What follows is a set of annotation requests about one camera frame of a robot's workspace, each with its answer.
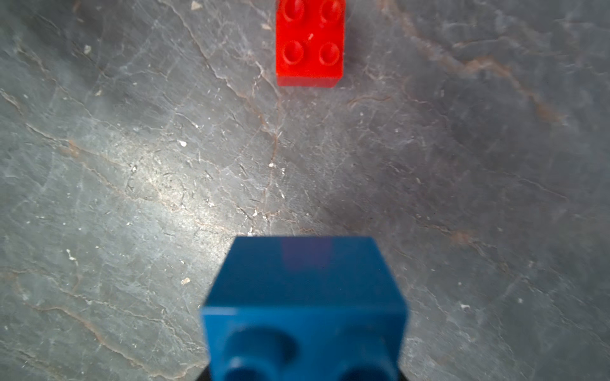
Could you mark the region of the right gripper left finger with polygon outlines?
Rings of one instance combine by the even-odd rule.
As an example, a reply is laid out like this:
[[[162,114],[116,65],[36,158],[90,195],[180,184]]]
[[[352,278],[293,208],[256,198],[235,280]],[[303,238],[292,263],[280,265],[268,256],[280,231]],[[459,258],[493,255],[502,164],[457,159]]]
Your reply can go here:
[[[210,369],[205,368],[195,381],[211,381]]]

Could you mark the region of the blue lego brick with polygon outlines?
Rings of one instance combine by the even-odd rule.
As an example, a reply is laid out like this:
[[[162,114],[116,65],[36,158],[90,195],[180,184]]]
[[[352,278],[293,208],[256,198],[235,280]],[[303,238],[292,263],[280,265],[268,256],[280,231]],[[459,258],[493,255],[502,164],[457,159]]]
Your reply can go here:
[[[398,380],[408,304],[371,237],[237,237],[200,315],[211,380]]]

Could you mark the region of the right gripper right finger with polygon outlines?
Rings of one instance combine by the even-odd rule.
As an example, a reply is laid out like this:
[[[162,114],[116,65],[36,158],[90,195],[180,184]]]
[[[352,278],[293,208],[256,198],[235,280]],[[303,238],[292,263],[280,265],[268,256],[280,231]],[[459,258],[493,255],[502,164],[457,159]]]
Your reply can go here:
[[[408,377],[401,370],[398,371],[398,381],[409,381]]]

